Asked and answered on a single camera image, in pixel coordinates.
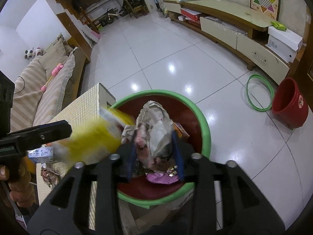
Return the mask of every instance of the chinese checkers board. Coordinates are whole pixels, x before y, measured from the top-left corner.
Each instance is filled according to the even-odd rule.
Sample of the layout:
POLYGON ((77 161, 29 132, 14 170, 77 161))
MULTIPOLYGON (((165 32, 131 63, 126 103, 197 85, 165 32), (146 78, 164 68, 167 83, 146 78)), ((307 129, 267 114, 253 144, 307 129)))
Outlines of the chinese checkers board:
POLYGON ((250 0, 250 4, 252 9, 278 20, 280 0, 250 0))

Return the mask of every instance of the red box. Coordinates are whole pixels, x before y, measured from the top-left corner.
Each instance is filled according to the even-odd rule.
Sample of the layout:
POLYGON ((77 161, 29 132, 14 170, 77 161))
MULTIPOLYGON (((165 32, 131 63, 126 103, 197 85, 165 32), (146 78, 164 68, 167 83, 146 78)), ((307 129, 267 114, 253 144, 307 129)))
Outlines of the red box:
POLYGON ((190 18, 193 21, 199 21, 200 17, 203 16, 203 13, 199 11, 193 11, 186 8, 181 8, 180 12, 182 15, 185 15, 186 17, 190 18))

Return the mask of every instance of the crumpled paper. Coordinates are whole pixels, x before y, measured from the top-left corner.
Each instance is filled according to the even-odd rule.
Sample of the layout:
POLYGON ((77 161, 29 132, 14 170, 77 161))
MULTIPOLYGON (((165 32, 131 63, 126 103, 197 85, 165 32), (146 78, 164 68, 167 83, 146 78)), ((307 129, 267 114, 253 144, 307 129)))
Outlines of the crumpled paper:
POLYGON ((60 174, 54 169, 48 167, 41 167, 41 176, 43 181, 52 188, 56 187, 56 185, 60 182, 60 174))
POLYGON ((125 126, 122 144, 131 141, 136 129, 137 156, 145 169, 167 171, 175 165, 174 160, 167 159, 172 153, 173 121, 161 104, 148 101, 143 106, 136 125, 125 126))

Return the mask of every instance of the trash bin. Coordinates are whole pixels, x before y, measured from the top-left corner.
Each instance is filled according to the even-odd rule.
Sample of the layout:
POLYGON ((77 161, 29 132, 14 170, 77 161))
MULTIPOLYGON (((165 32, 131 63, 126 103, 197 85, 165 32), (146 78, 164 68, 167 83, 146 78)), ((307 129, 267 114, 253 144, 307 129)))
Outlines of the trash bin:
MULTIPOLYGON (((148 90, 127 96, 112 108, 119 109, 134 118, 149 100, 159 102, 174 122, 180 123, 190 135, 188 143, 196 152, 210 156, 211 134, 208 123, 201 110, 188 98, 166 90, 148 90)), ((132 178, 130 183, 118 185, 118 197, 137 206, 147 207, 171 202, 185 195, 194 187, 193 183, 176 182, 173 184, 155 184, 146 176, 132 178)))
POLYGON ((278 86, 273 114, 279 115, 291 128, 301 127, 309 114, 309 106, 293 78, 285 78, 278 86))

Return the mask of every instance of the drawer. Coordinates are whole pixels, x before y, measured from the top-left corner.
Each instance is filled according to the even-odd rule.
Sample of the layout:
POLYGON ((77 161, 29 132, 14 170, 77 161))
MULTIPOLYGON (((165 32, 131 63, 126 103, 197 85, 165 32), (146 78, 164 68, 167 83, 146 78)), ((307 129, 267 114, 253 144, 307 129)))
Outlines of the drawer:
POLYGON ((236 49, 237 32, 222 24, 200 17, 201 30, 221 40, 232 48, 236 49))
POLYGON ((286 77, 289 67, 272 52, 243 34, 237 35, 237 50, 264 70, 277 84, 286 77))
POLYGON ((165 7, 167 8, 168 11, 173 11, 176 13, 181 14, 180 12, 180 4, 176 4, 176 3, 169 3, 169 2, 165 2, 165 7))

